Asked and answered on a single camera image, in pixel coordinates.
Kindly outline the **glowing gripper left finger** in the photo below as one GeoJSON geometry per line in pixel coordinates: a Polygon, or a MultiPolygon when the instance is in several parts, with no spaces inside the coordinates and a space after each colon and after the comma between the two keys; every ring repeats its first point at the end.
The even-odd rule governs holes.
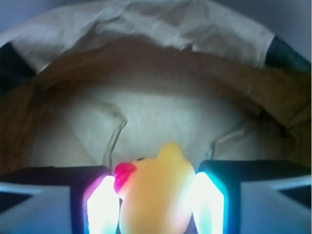
{"type": "Polygon", "coordinates": [[[3,234],[116,234],[119,198],[106,166],[31,167],[0,177],[3,234]]]}

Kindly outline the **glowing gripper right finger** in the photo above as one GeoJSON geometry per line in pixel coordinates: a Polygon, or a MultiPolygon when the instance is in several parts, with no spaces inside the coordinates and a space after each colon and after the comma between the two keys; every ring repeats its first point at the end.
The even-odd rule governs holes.
{"type": "Polygon", "coordinates": [[[284,160],[205,160],[195,176],[199,234],[309,234],[312,172],[284,160]]]}

